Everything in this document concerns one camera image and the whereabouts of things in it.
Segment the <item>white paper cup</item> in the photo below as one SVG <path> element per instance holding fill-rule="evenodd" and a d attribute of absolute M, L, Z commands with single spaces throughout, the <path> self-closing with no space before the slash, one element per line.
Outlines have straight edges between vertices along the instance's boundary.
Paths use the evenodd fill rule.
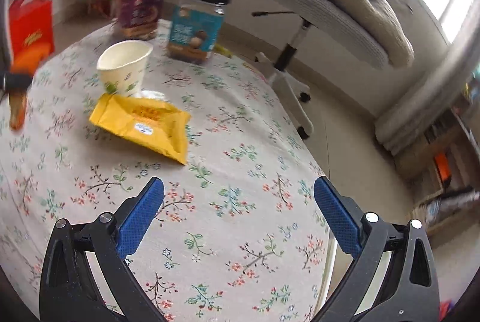
<path fill-rule="evenodd" d="M 107 48 L 97 60 L 97 73 L 108 94 L 138 97 L 153 45 L 146 41 L 121 41 Z"/>

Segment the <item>wooden desk with shelves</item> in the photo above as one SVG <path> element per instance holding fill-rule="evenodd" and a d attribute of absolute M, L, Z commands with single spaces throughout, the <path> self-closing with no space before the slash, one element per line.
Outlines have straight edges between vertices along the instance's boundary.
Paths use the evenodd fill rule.
<path fill-rule="evenodd" d="M 394 156 L 394 164 L 412 189 L 411 217 L 425 224 L 430 237 L 479 213 L 478 78 Z"/>

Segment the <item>grey mesh office chair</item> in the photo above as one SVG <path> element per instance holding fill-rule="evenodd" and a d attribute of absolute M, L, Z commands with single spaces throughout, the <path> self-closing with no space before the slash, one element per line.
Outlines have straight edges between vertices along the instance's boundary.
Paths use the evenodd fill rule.
<path fill-rule="evenodd" d="M 310 88 L 290 75 L 287 67 L 308 30 L 313 27 L 326 33 L 357 59 L 376 69 L 383 68 L 388 63 L 388 57 L 383 47 L 366 30 L 329 0 L 273 1 L 287 8 L 287 14 L 300 17 L 302 23 L 275 61 L 270 61 L 264 53 L 257 53 L 256 67 L 294 116 L 298 122 L 297 132 L 301 139 L 306 140 L 314 132 L 313 124 L 302 107 L 311 100 Z"/>

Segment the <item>purple label snack jar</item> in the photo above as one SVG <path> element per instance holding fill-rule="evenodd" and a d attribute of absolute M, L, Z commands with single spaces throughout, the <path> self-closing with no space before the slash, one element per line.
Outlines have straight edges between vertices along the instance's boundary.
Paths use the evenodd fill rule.
<path fill-rule="evenodd" d="M 150 40 L 157 34 L 164 0 L 115 0 L 115 33 L 126 40 Z"/>

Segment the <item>right beige curtain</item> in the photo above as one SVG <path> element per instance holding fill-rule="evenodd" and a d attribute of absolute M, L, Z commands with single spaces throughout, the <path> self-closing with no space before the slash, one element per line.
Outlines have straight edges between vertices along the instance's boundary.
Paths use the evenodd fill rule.
<path fill-rule="evenodd" d="M 479 0 L 444 59 L 375 122 L 377 142 L 397 155 L 450 106 L 479 64 Z"/>

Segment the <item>yellow snack packet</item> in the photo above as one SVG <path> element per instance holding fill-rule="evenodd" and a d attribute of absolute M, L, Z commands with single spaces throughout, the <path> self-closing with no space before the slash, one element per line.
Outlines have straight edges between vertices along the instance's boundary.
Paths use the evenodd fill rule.
<path fill-rule="evenodd" d="M 104 94 L 98 99 L 89 122 L 185 165 L 186 125 L 190 119 L 188 112 L 167 102 Z"/>

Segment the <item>silver plastic bag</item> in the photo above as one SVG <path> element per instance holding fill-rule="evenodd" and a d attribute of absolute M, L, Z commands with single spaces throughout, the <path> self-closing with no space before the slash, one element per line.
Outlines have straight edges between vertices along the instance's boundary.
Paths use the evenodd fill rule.
<path fill-rule="evenodd" d="M 469 185 L 459 190 L 441 191 L 426 198 L 412 210 L 412 217 L 428 228 L 478 203 L 479 191 Z"/>

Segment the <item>orange box under desk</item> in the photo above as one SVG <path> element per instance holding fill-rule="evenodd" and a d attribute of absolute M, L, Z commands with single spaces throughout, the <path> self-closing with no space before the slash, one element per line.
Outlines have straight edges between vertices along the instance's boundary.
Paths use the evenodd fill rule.
<path fill-rule="evenodd" d="M 439 178 L 443 185 L 448 185 L 452 180 L 452 172 L 448 164 L 448 158 L 445 153 L 438 153 L 433 157 L 437 168 Z"/>

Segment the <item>white trash bin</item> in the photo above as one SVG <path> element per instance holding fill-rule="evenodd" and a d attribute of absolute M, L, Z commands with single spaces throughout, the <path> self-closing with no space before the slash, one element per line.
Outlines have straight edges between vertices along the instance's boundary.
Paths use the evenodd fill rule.
<path fill-rule="evenodd" d="M 374 279 L 385 245 L 385 237 L 375 240 L 371 233 L 360 256 L 352 262 L 337 289 L 321 309 L 320 321 L 357 321 L 369 311 L 374 299 L 364 301 L 364 298 Z"/>

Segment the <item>floral tablecloth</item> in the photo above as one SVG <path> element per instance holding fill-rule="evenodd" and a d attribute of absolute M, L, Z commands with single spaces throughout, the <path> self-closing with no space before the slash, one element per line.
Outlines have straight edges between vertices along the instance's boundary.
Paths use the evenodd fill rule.
<path fill-rule="evenodd" d="M 1 272 L 41 321 L 311 321 L 324 174 L 259 70 L 105 26 L 1 106 Z"/>

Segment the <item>red gift box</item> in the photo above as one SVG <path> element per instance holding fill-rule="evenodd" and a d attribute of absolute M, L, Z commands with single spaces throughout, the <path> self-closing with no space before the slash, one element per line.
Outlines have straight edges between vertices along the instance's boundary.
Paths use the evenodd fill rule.
<path fill-rule="evenodd" d="M 14 59 L 38 56 L 42 60 L 55 51 L 52 0 L 13 3 L 9 23 Z"/>

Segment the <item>teal label nut jar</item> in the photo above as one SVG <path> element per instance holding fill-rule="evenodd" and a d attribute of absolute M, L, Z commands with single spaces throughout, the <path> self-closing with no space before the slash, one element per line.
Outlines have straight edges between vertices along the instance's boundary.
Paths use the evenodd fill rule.
<path fill-rule="evenodd" d="M 210 58 L 231 0 L 179 0 L 172 13 L 170 58 L 201 64 Z"/>

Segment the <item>long orange peel piece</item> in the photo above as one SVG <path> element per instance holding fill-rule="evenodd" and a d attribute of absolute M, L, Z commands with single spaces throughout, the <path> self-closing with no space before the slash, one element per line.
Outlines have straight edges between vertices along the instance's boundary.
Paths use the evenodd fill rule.
<path fill-rule="evenodd" d="M 21 50 L 10 67 L 11 84 L 7 87 L 10 106 L 10 129 L 20 131 L 24 126 L 27 109 L 27 92 L 37 69 L 50 54 L 49 43 L 33 44 Z"/>

